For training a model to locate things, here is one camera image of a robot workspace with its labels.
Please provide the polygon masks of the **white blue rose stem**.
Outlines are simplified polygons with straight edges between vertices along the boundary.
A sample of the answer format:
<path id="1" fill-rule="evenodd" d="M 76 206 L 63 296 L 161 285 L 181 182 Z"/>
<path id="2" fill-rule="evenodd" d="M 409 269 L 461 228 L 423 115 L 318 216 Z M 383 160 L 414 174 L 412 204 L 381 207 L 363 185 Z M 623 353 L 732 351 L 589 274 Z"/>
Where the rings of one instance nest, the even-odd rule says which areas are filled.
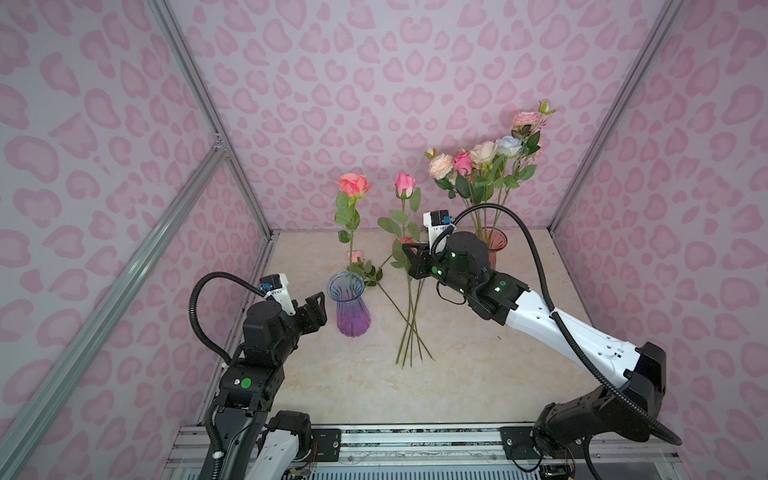
<path id="1" fill-rule="evenodd" d="M 540 153 L 538 139 L 536 133 L 523 139 L 507 135 L 497 141 L 498 178 L 504 187 L 519 188 L 522 182 L 533 177 Z"/>

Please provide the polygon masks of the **cream white rose stem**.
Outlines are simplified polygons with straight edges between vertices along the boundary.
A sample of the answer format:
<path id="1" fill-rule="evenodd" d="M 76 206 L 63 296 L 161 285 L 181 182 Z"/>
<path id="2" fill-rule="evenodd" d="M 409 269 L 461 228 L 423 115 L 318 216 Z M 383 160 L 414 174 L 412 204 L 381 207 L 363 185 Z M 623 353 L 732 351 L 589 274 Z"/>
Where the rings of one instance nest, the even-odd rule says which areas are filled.
<path id="1" fill-rule="evenodd" d="M 495 141 L 485 141 L 477 144 L 470 151 L 472 165 L 477 169 L 483 168 L 486 164 L 493 162 L 496 154 L 497 144 Z"/>

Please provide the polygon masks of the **purple blue glass vase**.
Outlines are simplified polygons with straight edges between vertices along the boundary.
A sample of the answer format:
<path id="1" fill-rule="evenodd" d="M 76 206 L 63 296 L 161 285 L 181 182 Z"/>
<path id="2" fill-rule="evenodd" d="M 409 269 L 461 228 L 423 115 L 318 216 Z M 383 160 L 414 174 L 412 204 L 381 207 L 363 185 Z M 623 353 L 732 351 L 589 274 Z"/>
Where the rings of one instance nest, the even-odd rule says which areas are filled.
<path id="1" fill-rule="evenodd" d="M 327 293 L 336 303 L 339 331 L 347 337 L 364 335 L 371 325 L 370 312 L 363 300 L 364 279 L 353 272 L 335 274 L 328 282 Z"/>

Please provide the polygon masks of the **peach rose stem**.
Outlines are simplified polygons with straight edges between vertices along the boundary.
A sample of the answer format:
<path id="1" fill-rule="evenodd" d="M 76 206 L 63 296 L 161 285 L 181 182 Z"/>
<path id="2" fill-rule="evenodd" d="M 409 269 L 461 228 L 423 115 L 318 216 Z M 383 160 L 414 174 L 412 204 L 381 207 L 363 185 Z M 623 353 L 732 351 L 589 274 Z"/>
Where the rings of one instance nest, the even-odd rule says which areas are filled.
<path id="1" fill-rule="evenodd" d="M 428 164 L 429 176 L 434 180 L 434 182 L 436 183 L 437 187 L 440 190 L 443 190 L 446 192 L 446 194 L 450 199 L 460 198 L 453 191 L 453 179 L 454 179 L 453 160 L 456 155 L 439 153 L 435 148 L 431 148 L 425 151 L 425 157 L 429 161 L 429 164 Z"/>

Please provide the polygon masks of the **coral red rose stem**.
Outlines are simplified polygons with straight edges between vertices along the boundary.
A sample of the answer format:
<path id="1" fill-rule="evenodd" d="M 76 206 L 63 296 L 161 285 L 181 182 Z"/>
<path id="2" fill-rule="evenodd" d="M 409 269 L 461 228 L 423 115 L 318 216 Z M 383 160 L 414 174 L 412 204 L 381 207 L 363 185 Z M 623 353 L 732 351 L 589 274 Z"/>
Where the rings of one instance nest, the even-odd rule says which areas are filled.
<path id="1" fill-rule="evenodd" d="M 364 261 L 362 255 L 355 249 L 355 235 L 361 225 L 358 203 L 366 199 L 372 185 L 365 175 L 347 173 L 338 181 L 338 187 L 334 215 L 334 222 L 341 227 L 338 240 L 348 247 L 347 270 L 361 277 L 363 285 L 366 285 Z"/>

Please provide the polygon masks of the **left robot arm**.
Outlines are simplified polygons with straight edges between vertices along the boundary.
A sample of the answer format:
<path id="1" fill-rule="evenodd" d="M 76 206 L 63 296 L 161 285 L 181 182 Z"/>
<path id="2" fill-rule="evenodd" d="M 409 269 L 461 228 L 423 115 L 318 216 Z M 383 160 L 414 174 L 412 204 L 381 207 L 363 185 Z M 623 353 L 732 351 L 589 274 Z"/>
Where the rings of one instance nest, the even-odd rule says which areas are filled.
<path id="1" fill-rule="evenodd" d="M 219 391 L 207 408 L 203 426 L 209 447 L 201 479 L 243 479 L 257 439 L 267 423 L 284 364 L 303 335 L 327 323 L 321 292 L 299 305 L 293 315 L 274 299 L 252 305 L 243 324 L 244 342 L 238 357 L 219 381 Z"/>

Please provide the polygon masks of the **light pink rose stem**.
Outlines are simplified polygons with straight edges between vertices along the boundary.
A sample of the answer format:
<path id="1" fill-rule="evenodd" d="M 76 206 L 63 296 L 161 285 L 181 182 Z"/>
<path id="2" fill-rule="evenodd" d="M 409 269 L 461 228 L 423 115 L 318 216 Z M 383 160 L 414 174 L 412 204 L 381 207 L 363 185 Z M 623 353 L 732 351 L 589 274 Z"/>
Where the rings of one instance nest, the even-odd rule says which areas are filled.
<path id="1" fill-rule="evenodd" d="M 548 101 L 539 102 L 535 110 L 521 110 L 513 115 L 510 133 L 519 141 L 521 157 L 535 156 L 540 150 L 541 130 L 556 110 Z"/>

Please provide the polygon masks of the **red grey glass vase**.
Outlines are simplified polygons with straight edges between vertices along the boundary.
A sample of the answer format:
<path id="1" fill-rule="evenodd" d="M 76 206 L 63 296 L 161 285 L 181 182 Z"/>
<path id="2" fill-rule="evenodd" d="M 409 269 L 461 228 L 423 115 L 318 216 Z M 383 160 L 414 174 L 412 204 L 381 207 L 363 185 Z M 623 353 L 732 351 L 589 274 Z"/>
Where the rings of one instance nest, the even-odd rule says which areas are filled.
<path id="1" fill-rule="evenodd" d="M 497 254 L 508 245 L 507 235 L 497 227 L 482 227 L 475 230 L 476 236 L 486 243 L 490 267 L 495 270 Z"/>

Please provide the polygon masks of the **dark pink rose stem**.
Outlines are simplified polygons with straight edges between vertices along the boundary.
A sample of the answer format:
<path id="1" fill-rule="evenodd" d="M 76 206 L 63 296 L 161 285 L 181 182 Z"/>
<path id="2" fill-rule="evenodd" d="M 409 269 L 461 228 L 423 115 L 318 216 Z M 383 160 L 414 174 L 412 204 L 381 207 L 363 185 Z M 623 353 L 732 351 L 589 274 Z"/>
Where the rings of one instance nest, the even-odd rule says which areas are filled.
<path id="1" fill-rule="evenodd" d="M 459 151 L 453 160 L 454 179 L 453 191 L 466 207 L 479 205 L 485 196 L 485 186 L 476 185 L 476 169 L 473 166 L 471 154 Z"/>

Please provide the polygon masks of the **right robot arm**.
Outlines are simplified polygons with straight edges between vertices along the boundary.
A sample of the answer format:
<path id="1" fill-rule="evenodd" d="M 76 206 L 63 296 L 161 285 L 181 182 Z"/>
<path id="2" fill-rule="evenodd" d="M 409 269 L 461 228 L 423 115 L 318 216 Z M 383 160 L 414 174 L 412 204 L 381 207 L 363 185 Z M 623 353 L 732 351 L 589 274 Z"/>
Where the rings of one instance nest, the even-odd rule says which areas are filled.
<path id="1" fill-rule="evenodd" d="M 542 342 L 596 378 L 591 392 L 543 408 L 529 434 L 530 449 L 554 457 L 604 433 L 635 442 L 662 436 L 655 423 L 666 393 L 663 349 L 622 341 L 548 305 L 523 281 L 492 269 L 485 245 L 471 233 L 448 235 L 437 253 L 427 243 L 406 243 L 403 252 L 411 277 L 435 279 L 480 318 Z"/>

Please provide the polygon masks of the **magenta rose stem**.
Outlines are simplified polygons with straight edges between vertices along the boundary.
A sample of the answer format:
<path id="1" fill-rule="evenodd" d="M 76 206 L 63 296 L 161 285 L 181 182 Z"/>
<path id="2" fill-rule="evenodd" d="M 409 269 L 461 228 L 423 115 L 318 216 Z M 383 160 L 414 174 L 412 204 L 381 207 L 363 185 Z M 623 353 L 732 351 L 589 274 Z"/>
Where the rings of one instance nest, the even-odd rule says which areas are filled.
<path id="1" fill-rule="evenodd" d="M 408 273 L 410 266 L 404 250 L 404 245 L 416 243 L 421 238 L 421 228 L 416 225 L 414 215 L 418 212 L 421 202 L 421 191 L 414 177 L 407 173 L 398 173 L 394 179 L 394 196 L 396 206 L 389 213 L 378 219 L 378 226 L 393 237 L 391 245 L 392 259 L 388 265 L 402 274 Z"/>

